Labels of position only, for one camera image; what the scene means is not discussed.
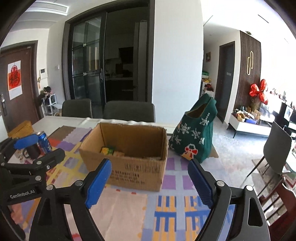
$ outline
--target tan wicker basket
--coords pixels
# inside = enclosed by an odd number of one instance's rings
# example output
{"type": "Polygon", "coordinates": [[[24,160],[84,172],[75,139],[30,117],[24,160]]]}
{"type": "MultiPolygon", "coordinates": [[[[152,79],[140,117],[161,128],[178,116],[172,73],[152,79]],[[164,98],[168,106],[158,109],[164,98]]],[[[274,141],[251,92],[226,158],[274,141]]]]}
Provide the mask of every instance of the tan wicker basket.
{"type": "Polygon", "coordinates": [[[32,124],[29,120],[25,120],[8,133],[9,137],[12,138],[22,138],[31,135],[34,132],[32,124]]]}
{"type": "Polygon", "coordinates": [[[239,113],[239,114],[237,114],[237,119],[241,122],[244,122],[246,117],[245,117],[244,113],[239,113]]]}

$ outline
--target door handle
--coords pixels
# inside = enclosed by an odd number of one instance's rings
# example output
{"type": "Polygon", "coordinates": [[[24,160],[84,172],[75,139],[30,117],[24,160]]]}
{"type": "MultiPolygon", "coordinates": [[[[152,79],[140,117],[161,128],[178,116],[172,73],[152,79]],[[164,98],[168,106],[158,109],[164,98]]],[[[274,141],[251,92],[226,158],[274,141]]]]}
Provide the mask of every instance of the door handle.
{"type": "Polygon", "coordinates": [[[100,79],[101,79],[101,83],[103,82],[103,69],[100,68],[100,79]]]}
{"type": "Polygon", "coordinates": [[[0,98],[1,98],[1,106],[2,106],[2,109],[3,109],[3,116],[7,116],[7,111],[6,111],[6,106],[5,106],[5,99],[4,99],[3,93],[0,95],[0,98]]]}

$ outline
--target red fu poster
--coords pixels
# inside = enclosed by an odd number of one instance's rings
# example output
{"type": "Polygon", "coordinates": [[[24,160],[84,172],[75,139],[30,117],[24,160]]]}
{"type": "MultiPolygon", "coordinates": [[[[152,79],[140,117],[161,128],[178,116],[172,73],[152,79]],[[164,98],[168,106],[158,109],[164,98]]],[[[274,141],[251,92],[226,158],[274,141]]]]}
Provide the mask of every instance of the red fu poster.
{"type": "Polygon", "coordinates": [[[9,64],[7,67],[7,83],[10,100],[22,94],[20,71],[20,60],[9,64]]]}

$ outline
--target wood slat wall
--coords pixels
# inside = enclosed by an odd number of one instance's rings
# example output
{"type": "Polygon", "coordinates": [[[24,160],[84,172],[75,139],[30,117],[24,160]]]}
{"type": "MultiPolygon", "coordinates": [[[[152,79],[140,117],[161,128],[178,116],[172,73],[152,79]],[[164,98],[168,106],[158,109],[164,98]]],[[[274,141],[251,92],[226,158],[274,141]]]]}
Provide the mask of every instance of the wood slat wall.
{"type": "Polygon", "coordinates": [[[251,98],[249,96],[250,85],[260,84],[261,75],[261,43],[250,35],[240,31],[241,38],[241,67],[239,73],[239,85],[237,96],[234,103],[234,109],[241,106],[250,106],[251,98]],[[247,74],[247,60],[254,53],[254,67],[250,75],[247,74]]]}

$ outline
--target red bow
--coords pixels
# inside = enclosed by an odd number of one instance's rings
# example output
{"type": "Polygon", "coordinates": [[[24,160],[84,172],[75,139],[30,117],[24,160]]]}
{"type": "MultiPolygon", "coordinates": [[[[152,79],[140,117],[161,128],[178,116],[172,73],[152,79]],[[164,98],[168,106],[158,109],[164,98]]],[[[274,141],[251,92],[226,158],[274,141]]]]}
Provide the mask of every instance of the red bow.
{"type": "Polygon", "coordinates": [[[185,151],[190,152],[190,153],[192,153],[194,155],[197,154],[197,149],[190,149],[189,147],[185,147],[185,151]]]}

